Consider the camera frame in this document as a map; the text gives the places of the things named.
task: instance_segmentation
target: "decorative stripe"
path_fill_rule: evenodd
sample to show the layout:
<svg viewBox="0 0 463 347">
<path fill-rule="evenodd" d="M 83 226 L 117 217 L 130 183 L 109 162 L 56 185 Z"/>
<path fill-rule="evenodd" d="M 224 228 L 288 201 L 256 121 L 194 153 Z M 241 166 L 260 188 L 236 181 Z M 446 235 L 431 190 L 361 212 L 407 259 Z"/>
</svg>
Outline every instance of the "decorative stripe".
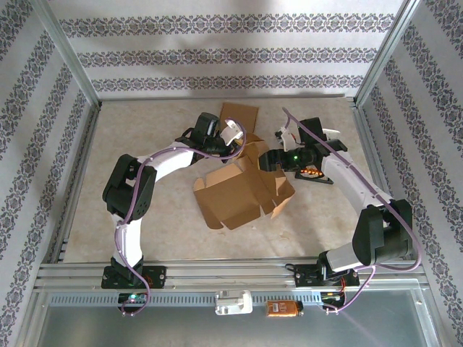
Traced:
<svg viewBox="0 0 463 347">
<path fill-rule="evenodd" d="M 74 141 L 80 119 L 82 118 L 82 111 L 86 104 L 87 100 L 82 91 L 80 91 L 59 142 L 59 147 L 48 175 L 48 181 L 45 183 L 45 188 L 42 191 L 42 196 L 37 206 L 37 212 L 30 225 L 31 229 L 27 233 L 27 241 L 25 242 L 25 247 L 21 251 L 21 260 L 17 263 L 17 269 L 14 272 L 13 281 L 10 284 L 11 290 L 5 298 L 6 304 L 1 308 L 0 346 L 8 346 L 9 335 L 16 322 L 17 313 L 24 299 L 28 282 L 29 280 L 33 280 L 30 277 L 33 271 L 33 263 L 37 257 L 43 232 L 46 230 L 48 217 L 50 216 L 51 207 L 59 184 L 61 183 L 66 162 L 71 151 L 72 142 Z"/>
<path fill-rule="evenodd" d="M 385 33 L 394 14 L 214 14 L 60 20 L 70 38 L 217 33 Z"/>
<path fill-rule="evenodd" d="M 42 115 L 38 120 L 33 136 L 30 138 L 27 150 L 23 155 L 24 159 L 22 159 L 20 169 L 17 171 L 18 176 L 13 179 L 12 187 L 9 189 L 11 194 L 7 196 L 4 207 L 1 208 L 0 225 L 2 225 L 2 228 L 0 230 L 0 260 L 3 259 L 3 253 L 7 250 L 8 239 L 16 226 L 16 220 L 22 209 L 22 203 L 32 184 L 32 178 L 41 160 L 48 136 L 53 128 L 54 121 L 58 115 L 59 108 L 61 107 L 69 84 L 71 83 L 71 79 L 71 72 L 67 65 L 64 64 L 58 73 L 48 101 L 43 108 Z"/>
<path fill-rule="evenodd" d="M 381 153 L 379 151 L 379 146 L 376 143 L 375 136 L 373 135 L 373 131 L 371 129 L 371 124 L 370 124 L 370 120 L 368 119 L 367 110 L 365 109 L 365 107 L 362 107 L 362 109 L 363 109 L 363 114 L 365 115 L 365 120 L 367 122 L 368 129 L 370 130 L 370 134 L 371 134 L 371 138 L 373 140 L 373 144 L 375 145 L 375 150 L 376 150 L 376 152 L 378 154 L 378 159 L 379 159 L 379 163 L 381 165 L 381 170 L 383 170 L 384 178 L 386 179 L 388 189 L 389 189 L 390 192 L 392 192 L 391 184 L 389 183 L 389 178 L 388 178 L 388 175 L 386 174 L 386 169 L 385 169 L 385 166 L 384 166 L 384 163 L 383 163 L 383 159 L 381 158 Z"/>
<path fill-rule="evenodd" d="M 88 67 L 250 63 L 370 63 L 376 48 L 217 48 L 79 53 Z"/>
<path fill-rule="evenodd" d="M 10 0 L 0 15 L 0 61 L 16 40 L 16 35 L 32 13 L 28 0 Z"/>
<path fill-rule="evenodd" d="M 426 6 L 441 25 L 455 51 L 463 59 L 463 11 L 455 0 L 426 0 Z"/>
<path fill-rule="evenodd" d="M 64 223 L 64 217 L 66 216 L 66 212 L 67 212 L 67 209 L 68 209 L 68 204 L 69 204 L 69 201 L 71 200 L 71 194 L 73 193 L 73 189 L 74 189 L 74 184 L 76 182 L 76 177 L 77 177 L 77 172 L 80 170 L 80 162 L 82 161 L 83 159 L 83 153 L 84 153 L 84 149 L 87 147 L 88 145 L 88 141 L 90 141 L 90 138 L 88 136 L 88 133 L 91 131 L 91 129 L 95 126 L 95 122 L 93 121 L 94 118 L 96 118 L 95 116 L 98 115 L 98 110 L 95 108 L 91 111 L 92 114 L 90 114 L 88 117 L 88 126 L 87 126 L 87 129 L 85 130 L 85 133 L 82 135 L 82 143 L 81 143 L 81 146 L 80 146 L 80 149 L 79 149 L 79 153 L 77 154 L 77 157 L 75 159 L 75 162 L 74 162 L 74 169 L 72 171 L 72 174 L 69 178 L 69 184 L 68 184 L 68 187 L 67 187 L 67 190 L 66 190 L 66 197 L 64 198 L 64 204 L 63 204 L 63 208 L 61 209 L 61 216 L 59 218 L 59 221 L 58 221 L 58 224 L 53 232 L 53 236 L 51 237 L 51 241 L 50 241 L 50 246 L 48 247 L 48 254 L 46 255 L 46 257 L 43 259 L 44 262 L 46 263 L 50 263 L 51 260 L 52 260 L 52 257 L 53 257 L 53 253 L 55 252 L 55 249 L 58 247 L 61 249 L 62 247 L 62 244 L 56 244 L 57 241 L 58 241 L 58 235 L 60 234 L 60 231 L 61 231 L 61 227 L 63 226 L 63 223 Z"/>
<path fill-rule="evenodd" d="M 420 190 L 417 188 L 409 161 L 405 156 L 404 148 L 400 143 L 391 115 L 377 85 L 373 88 L 370 97 L 378 114 L 400 179 L 402 180 L 404 192 L 407 194 L 407 199 L 412 205 L 413 217 L 418 227 L 417 231 L 420 233 L 422 242 L 425 245 L 425 252 L 429 257 L 431 270 L 439 285 L 439 293 L 443 297 L 444 305 L 447 306 L 447 314 L 453 322 L 453 328 L 456 330 L 456 339 L 459 343 L 463 344 L 463 307 L 460 304 L 462 299 L 457 296 L 458 290 L 452 283 L 452 276 L 449 275 L 451 270 L 449 265 L 444 261 L 445 256 L 441 253 L 441 245 L 436 241 L 436 234 L 433 225 L 429 221 L 428 211 L 423 204 Z"/>
<path fill-rule="evenodd" d="M 401 72 L 393 59 L 390 59 L 384 68 L 384 73 L 391 83 L 400 109 L 404 113 L 412 136 L 415 139 L 421 159 L 428 170 L 431 184 L 438 195 L 442 210 L 446 213 L 446 220 L 451 225 L 450 230 L 454 232 L 454 238 L 460 245 L 460 252 L 463 252 L 463 207 L 456 197 L 455 188 L 443 168 L 441 157 L 436 150 L 431 136 L 428 134 L 425 122 L 422 120 L 420 111 L 413 100 Z"/>
<path fill-rule="evenodd" d="M 363 76 L 348 75 L 274 75 L 274 76 L 214 76 L 159 77 L 92 80 L 97 92 L 127 92 L 141 90 L 212 90 L 263 88 L 356 88 Z"/>
<path fill-rule="evenodd" d="M 1 154 L 7 151 L 8 143 L 11 141 L 18 121 L 22 118 L 22 112 L 29 103 L 32 91 L 35 90 L 54 49 L 55 46 L 50 36 L 46 31 L 43 31 L 24 66 L 24 70 L 21 71 L 20 78 L 17 79 L 17 84 L 14 85 L 13 91 L 9 94 L 9 99 L 1 109 L 0 160 L 3 159 Z"/>
<path fill-rule="evenodd" d="M 441 112 L 444 124 L 463 158 L 463 108 L 458 105 L 454 91 L 449 87 L 446 78 L 438 68 L 436 61 L 426 47 L 417 28 L 410 24 L 402 36 L 402 43 L 413 59 L 422 81 L 426 84 L 429 95 Z"/>
</svg>

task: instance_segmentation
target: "cardboard box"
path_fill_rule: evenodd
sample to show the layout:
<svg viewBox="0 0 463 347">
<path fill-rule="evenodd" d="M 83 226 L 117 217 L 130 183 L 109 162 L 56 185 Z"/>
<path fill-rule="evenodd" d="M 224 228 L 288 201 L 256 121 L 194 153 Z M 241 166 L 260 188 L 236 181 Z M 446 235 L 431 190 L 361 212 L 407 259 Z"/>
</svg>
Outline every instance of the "cardboard box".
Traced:
<svg viewBox="0 0 463 347">
<path fill-rule="evenodd" d="M 248 133 L 245 148 L 232 164 L 196 180 L 193 191 L 211 229 L 235 229 L 260 217 L 260 208 L 276 217 L 294 195 L 282 170 L 258 169 L 260 154 L 268 150 L 257 135 Z"/>
<path fill-rule="evenodd" d="M 220 113 L 220 129 L 225 129 L 225 119 L 232 118 L 243 124 L 246 132 L 254 132 L 258 112 L 258 107 L 239 105 L 237 103 L 224 103 Z"/>
</svg>

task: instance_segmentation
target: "white wall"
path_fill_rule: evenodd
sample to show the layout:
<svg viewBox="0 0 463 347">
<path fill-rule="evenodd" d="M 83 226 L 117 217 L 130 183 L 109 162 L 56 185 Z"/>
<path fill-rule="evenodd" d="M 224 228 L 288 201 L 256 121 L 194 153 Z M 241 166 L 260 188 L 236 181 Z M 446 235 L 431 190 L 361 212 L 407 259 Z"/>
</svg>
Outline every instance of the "white wall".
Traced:
<svg viewBox="0 0 463 347">
<path fill-rule="evenodd" d="M 56 0 L 99 96 L 354 96 L 400 0 Z"/>
<path fill-rule="evenodd" d="M 364 105 L 390 190 L 413 206 L 451 345 L 463 345 L 463 1 L 421 3 Z"/>
<path fill-rule="evenodd" d="M 90 106 L 29 3 L 0 10 L 0 346 L 13 346 Z"/>
</svg>

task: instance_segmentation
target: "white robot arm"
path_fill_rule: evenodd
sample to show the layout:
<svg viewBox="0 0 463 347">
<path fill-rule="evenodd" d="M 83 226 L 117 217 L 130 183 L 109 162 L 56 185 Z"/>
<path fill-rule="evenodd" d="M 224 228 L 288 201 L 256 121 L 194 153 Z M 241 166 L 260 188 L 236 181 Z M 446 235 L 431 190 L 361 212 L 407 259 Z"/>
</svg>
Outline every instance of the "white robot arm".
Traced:
<svg viewBox="0 0 463 347">
<path fill-rule="evenodd" d="M 283 128 L 276 136 L 282 139 L 284 149 L 264 153 L 259 158 L 259 165 L 264 171 L 282 168 L 296 173 L 315 166 L 315 171 L 327 176 L 342 191 L 359 216 L 352 242 L 320 254 L 318 264 L 321 280 L 337 278 L 356 267 L 371 266 L 409 254 L 412 251 L 412 239 L 403 225 L 385 208 L 384 202 L 411 226 L 412 209 L 409 203 L 394 200 L 374 185 L 354 164 L 346 146 L 338 139 L 327 138 L 320 119 L 306 119 L 301 124 L 327 142 L 337 155 L 301 129 L 300 138 L 304 147 L 296 147 L 293 136 L 288 135 L 289 131 Z M 375 194 L 367 184 L 374 188 Z"/>
<path fill-rule="evenodd" d="M 156 156 L 143 167 L 135 208 L 125 224 L 122 222 L 129 214 L 130 203 L 134 195 L 134 187 L 129 182 L 135 179 L 139 167 L 146 159 L 152 158 L 152 155 L 135 158 L 125 154 L 119 158 L 104 189 L 103 200 L 111 213 L 114 228 L 119 228 L 119 232 L 116 233 L 116 243 L 119 249 L 116 248 L 114 251 L 111 266 L 129 283 L 135 284 L 137 277 L 127 268 L 122 257 L 130 267 L 141 273 L 143 267 L 143 253 L 140 246 L 141 223 L 150 207 L 155 183 L 179 168 L 186 168 L 203 158 L 202 155 L 191 150 L 181 150 L 181 148 L 193 148 L 219 157 L 228 156 L 237 150 L 234 140 L 243 135 L 242 130 L 234 121 L 227 120 L 226 128 L 219 133 L 218 123 L 218 117 L 202 113 L 195 128 L 189 128 L 168 147 L 175 147 L 176 150 L 166 151 Z"/>
</svg>

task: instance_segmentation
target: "beige floor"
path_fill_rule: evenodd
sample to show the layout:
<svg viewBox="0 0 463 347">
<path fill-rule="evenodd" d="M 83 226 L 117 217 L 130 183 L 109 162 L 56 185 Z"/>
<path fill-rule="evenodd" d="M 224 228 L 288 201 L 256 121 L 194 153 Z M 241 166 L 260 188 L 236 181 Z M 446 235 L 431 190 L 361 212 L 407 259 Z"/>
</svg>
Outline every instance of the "beige floor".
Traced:
<svg viewBox="0 0 463 347">
<path fill-rule="evenodd" d="M 85 180 L 67 245 L 65 262 L 107 262 L 114 250 L 114 230 L 101 193 L 123 153 L 147 155 L 164 148 L 203 112 L 219 115 L 223 100 L 112 101 L 103 103 Z M 368 172 L 353 115 L 343 98 L 243 99 L 259 106 L 255 133 L 279 147 L 273 133 L 285 122 L 286 106 L 299 119 L 320 117 L 326 128 L 341 131 L 354 160 Z M 294 179 L 296 194 L 279 217 L 263 216 L 230 231 L 210 230 L 192 193 L 197 177 L 220 167 L 202 160 L 156 183 L 142 224 L 146 260 L 180 260 L 318 255 L 352 239 L 357 216 L 336 185 Z"/>
</svg>

